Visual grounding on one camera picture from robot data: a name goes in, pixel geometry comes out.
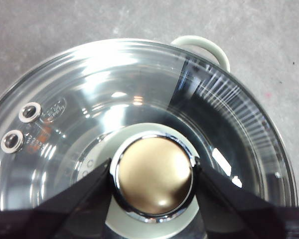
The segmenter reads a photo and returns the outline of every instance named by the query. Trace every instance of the metal rivet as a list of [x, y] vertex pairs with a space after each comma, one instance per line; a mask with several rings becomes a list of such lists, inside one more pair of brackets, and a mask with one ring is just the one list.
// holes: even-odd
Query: metal rivet
[[15, 153], [23, 145], [23, 134], [20, 130], [11, 130], [6, 133], [1, 140], [1, 149], [5, 153]]
[[19, 120], [23, 123], [30, 123], [37, 120], [41, 115], [41, 106], [36, 102], [25, 104], [19, 111]]

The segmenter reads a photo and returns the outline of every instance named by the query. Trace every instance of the gray concrete floor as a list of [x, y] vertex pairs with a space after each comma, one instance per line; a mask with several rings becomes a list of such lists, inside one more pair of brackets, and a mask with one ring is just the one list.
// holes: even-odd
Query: gray concrete floor
[[86, 42], [204, 36], [227, 53], [285, 141], [299, 189], [299, 0], [0, 0], [0, 95], [45, 58]]

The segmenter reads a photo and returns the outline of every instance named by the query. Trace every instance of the gold lid knob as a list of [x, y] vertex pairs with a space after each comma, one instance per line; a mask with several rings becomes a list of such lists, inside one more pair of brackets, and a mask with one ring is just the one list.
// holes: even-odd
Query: gold lid knob
[[191, 189], [188, 155], [165, 137], [142, 138], [123, 153], [118, 180], [125, 200], [137, 210], [167, 214], [180, 206]]

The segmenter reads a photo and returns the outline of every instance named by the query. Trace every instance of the white pot handle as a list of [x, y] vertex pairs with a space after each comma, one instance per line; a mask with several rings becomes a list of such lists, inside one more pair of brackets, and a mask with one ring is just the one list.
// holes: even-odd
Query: white pot handle
[[214, 42], [201, 36], [180, 36], [171, 42], [175, 46], [194, 45], [209, 51], [219, 62], [219, 65], [230, 72], [230, 64], [225, 52]]

